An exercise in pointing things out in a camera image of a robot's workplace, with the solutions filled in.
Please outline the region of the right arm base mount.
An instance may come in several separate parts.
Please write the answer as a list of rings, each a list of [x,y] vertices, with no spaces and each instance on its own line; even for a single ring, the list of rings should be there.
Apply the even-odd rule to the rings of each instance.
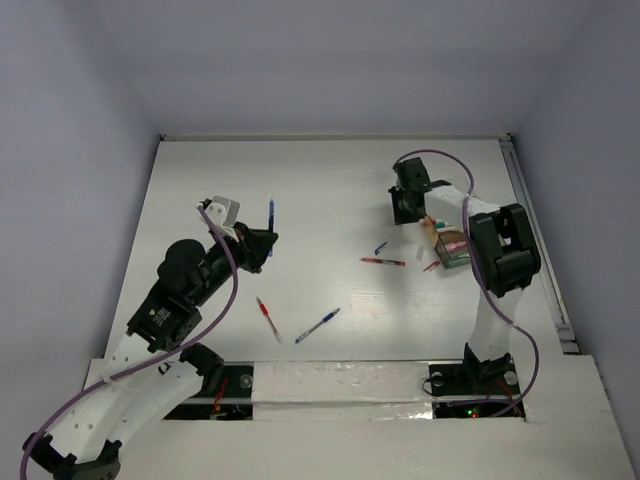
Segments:
[[[436,419],[526,417],[515,365],[509,353],[480,361],[468,344],[460,361],[429,366],[421,388],[434,399]]]

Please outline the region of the blue gel pen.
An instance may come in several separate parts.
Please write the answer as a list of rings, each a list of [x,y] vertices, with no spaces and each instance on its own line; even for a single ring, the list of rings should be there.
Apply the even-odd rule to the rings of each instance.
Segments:
[[[276,208],[275,208],[275,200],[273,198],[271,198],[269,200],[269,204],[268,204],[268,229],[270,233],[275,233],[275,212],[276,212]],[[269,257],[273,256],[273,246],[271,247],[270,251],[269,251]]]

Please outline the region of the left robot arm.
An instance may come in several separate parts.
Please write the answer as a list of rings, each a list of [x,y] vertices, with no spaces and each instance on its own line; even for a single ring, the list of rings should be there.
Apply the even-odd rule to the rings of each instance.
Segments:
[[[167,248],[101,379],[25,440],[20,478],[34,462],[54,479],[114,479],[124,448],[146,426],[219,388],[224,361],[193,332],[200,309],[226,282],[236,294],[240,271],[259,273],[279,236],[241,222],[210,234],[210,248],[194,239]]]

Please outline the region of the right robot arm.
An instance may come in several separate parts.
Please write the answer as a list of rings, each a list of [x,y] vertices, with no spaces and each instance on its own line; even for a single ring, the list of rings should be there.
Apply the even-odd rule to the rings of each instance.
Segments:
[[[431,179],[421,153],[441,155],[460,165],[468,177],[467,190]],[[410,152],[394,163],[393,171],[396,184],[389,193],[397,225],[430,217],[448,222],[464,235],[480,300],[474,330],[465,345],[468,362],[460,368],[460,379],[468,390],[482,392],[496,381],[496,369],[509,361],[515,311],[541,269],[526,209],[518,203],[500,206],[477,198],[471,169],[444,151]]]

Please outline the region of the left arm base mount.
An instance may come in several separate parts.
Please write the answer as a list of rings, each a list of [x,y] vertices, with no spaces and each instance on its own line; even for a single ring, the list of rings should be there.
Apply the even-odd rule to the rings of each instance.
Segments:
[[[253,419],[253,363],[226,364],[219,384],[188,398],[165,420],[248,421]]]

